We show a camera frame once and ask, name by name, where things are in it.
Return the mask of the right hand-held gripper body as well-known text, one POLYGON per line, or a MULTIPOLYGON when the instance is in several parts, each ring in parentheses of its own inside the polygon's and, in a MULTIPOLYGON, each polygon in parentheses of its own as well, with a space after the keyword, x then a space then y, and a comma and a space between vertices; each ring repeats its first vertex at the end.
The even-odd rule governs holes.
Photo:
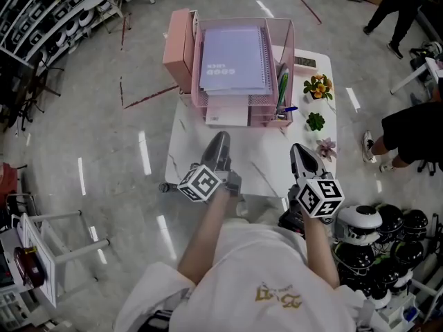
POLYGON ((340 183, 329 172, 313 178, 299 178, 288 192, 288 208, 279 218, 281 228, 305 236, 303 212, 310 219, 330 225, 345 197, 340 183))

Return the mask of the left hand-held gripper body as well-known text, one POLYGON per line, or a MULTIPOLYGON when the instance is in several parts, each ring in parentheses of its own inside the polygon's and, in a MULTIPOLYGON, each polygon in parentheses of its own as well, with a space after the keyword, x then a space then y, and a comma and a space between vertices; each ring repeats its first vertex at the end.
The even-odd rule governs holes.
POLYGON ((239 196, 242 178, 230 167, 229 157, 193 163, 177 185, 177 189, 192 202, 207 202, 216 189, 224 187, 232 196, 239 196))

